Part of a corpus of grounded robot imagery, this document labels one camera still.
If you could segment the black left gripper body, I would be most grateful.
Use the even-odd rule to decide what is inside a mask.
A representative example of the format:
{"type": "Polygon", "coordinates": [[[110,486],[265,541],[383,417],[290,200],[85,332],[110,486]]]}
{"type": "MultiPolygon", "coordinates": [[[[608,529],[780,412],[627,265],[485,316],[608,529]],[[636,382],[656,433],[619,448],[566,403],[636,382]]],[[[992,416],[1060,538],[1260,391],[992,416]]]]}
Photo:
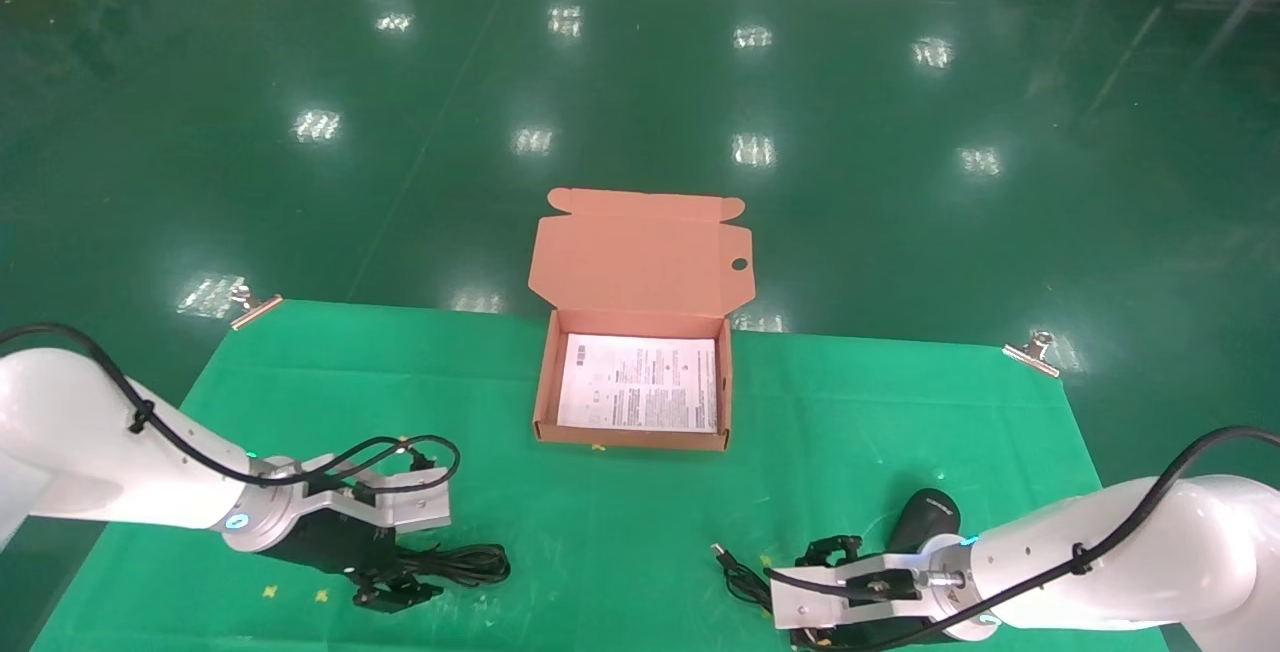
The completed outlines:
{"type": "Polygon", "coordinates": [[[398,573],[399,547],[390,528],[321,509],[298,516],[262,556],[329,575],[378,576],[398,573]]]}

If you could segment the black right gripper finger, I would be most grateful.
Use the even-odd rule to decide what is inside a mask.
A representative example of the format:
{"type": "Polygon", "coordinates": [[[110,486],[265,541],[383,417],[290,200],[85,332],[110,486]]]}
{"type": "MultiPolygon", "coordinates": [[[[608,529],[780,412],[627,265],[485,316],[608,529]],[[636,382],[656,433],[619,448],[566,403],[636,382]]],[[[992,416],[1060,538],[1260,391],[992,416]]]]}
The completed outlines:
{"type": "Polygon", "coordinates": [[[799,567],[838,567],[860,558],[863,538],[859,535],[831,535],[813,541],[804,555],[797,557],[799,567]]]}

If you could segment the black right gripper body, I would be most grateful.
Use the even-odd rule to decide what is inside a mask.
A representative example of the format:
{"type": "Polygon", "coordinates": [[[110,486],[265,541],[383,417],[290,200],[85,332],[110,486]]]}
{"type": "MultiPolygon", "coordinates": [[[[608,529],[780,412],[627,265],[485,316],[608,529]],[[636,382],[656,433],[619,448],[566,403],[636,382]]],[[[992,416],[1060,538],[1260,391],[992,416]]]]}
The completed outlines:
{"type": "Polygon", "coordinates": [[[929,617],[886,617],[864,623],[842,624],[829,628],[799,628],[790,632],[794,651],[879,651],[902,647],[901,639],[911,637],[906,646],[931,646],[955,642],[950,632],[960,623],[934,630],[938,624],[929,617]]]}

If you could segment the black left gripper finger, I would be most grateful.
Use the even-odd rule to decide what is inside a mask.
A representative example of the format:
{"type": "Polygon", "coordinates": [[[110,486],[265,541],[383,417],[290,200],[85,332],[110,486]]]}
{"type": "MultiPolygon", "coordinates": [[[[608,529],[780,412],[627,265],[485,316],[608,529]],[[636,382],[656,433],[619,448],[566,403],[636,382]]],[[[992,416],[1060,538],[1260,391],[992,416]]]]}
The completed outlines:
{"type": "Polygon", "coordinates": [[[356,585],[353,603],[379,614],[398,614],[444,593],[442,587],[420,582],[416,576],[352,576],[352,583],[356,585]]]}

